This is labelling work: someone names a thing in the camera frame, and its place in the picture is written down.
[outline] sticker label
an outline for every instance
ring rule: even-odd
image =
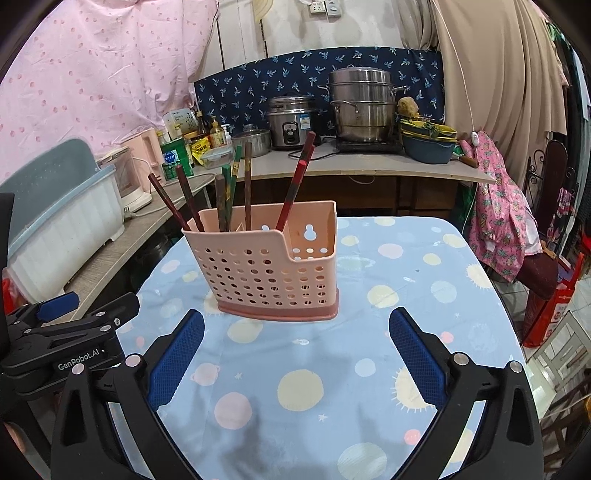
[[[300,128],[302,130],[309,130],[310,128],[312,128],[309,115],[300,116]]]
[[[176,161],[178,161],[178,154],[176,150],[172,150],[170,152],[166,152],[164,154],[164,161],[166,163],[174,163]]]

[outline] blue tablecloth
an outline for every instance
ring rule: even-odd
[[[337,270],[339,314],[316,323],[222,314],[184,239],[142,286],[138,317],[118,330],[126,354],[144,353],[188,309],[205,318],[201,347],[158,410],[205,480],[390,479],[435,414],[389,338],[397,306],[477,363],[524,361],[491,282],[443,220],[339,218]],[[445,474],[459,469],[481,414],[477,405]]]

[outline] pineapple pattern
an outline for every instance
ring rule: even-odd
[[[478,186],[468,244],[481,262],[507,281],[513,281],[525,258],[525,200],[507,174],[503,157],[493,141],[484,132],[479,132],[478,137],[478,149],[465,140],[460,145],[495,182]],[[486,248],[490,241],[495,243],[492,251]]]

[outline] blue patterned curtain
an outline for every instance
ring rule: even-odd
[[[232,133],[245,124],[268,128],[267,101],[281,95],[314,95],[320,109],[319,135],[335,135],[328,93],[329,73],[345,67],[374,67],[391,72],[395,86],[407,86],[420,114],[443,122],[443,65],[436,51],[387,47],[341,47],[306,50],[253,61],[195,82],[205,115],[230,124]]]

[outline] rice cooker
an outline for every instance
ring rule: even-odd
[[[304,146],[309,131],[316,131],[318,109],[312,95],[281,96],[269,100],[267,118],[271,142],[277,150]]]

